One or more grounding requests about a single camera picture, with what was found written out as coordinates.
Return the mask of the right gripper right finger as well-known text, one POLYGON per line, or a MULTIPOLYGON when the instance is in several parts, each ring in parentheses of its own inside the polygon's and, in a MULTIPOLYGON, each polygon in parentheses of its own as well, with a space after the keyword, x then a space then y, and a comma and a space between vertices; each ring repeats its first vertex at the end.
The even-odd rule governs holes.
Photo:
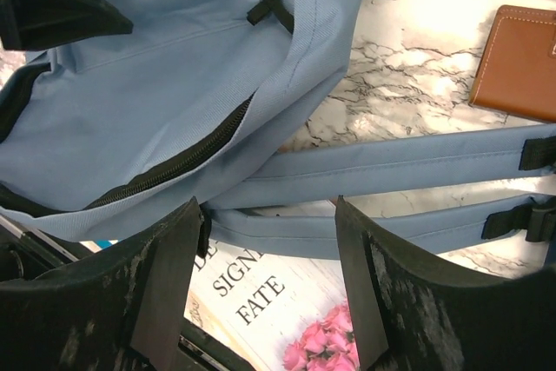
POLYGON ((515 279, 464 268, 344 200, 335 227, 362 369, 554 369, 553 265, 515 279))

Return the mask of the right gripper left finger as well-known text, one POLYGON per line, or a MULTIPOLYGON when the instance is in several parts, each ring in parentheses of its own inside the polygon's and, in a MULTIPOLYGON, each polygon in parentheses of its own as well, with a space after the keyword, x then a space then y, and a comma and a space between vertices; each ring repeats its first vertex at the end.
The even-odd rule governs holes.
POLYGON ((169 370, 202 230, 191 199, 144 231, 1 284, 3 370, 169 370))

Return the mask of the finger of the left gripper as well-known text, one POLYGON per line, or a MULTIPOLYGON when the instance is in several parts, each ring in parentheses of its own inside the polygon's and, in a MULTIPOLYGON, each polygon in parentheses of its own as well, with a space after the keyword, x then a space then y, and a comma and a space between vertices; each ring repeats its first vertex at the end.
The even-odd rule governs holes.
POLYGON ((1 0, 6 50, 47 50, 132 29, 133 23, 106 0, 1 0))

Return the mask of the blue student backpack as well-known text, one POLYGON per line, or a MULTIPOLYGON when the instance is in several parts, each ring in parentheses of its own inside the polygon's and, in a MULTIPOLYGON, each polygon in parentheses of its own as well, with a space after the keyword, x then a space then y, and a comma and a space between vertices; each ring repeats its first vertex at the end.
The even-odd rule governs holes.
POLYGON ((104 0, 129 35, 29 54, 1 92, 1 213, 122 240, 191 199, 219 241, 335 259, 330 217, 250 208, 555 170, 551 124, 282 154, 348 69, 361 0, 104 0))

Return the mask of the brown leather wallet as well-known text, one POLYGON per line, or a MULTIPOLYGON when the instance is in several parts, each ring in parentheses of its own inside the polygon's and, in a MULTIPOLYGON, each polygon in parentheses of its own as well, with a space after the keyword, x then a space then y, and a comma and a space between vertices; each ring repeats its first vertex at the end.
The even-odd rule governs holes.
POLYGON ((555 121, 555 12, 498 8, 469 94, 470 105, 555 121))

